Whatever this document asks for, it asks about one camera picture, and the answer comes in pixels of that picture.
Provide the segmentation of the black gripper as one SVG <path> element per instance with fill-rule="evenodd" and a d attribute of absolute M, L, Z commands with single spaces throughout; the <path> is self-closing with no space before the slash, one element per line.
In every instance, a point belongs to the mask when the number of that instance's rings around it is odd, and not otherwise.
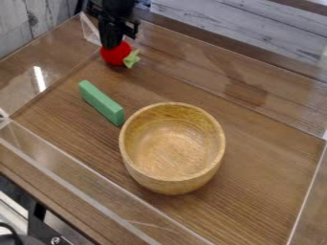
<path fill-rule="evenodd" d="M 140 21 L 132 18 L 132 10 L 88 8 L 87 12 L 99 19 L 100 39 L 106 49 L 119 46 L 124 36 L 136 39 Z"/>

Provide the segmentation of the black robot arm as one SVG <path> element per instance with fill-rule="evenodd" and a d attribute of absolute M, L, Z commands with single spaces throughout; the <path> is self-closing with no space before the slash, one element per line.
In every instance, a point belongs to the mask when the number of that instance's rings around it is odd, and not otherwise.
<path fill-rule="evenodd" d="M 87 11 L 99 19 L 103 47 L 118 47 L 124 36 L 136 38 L 140 22 L 134 19 L 135 0 L 88 0 Z"/>

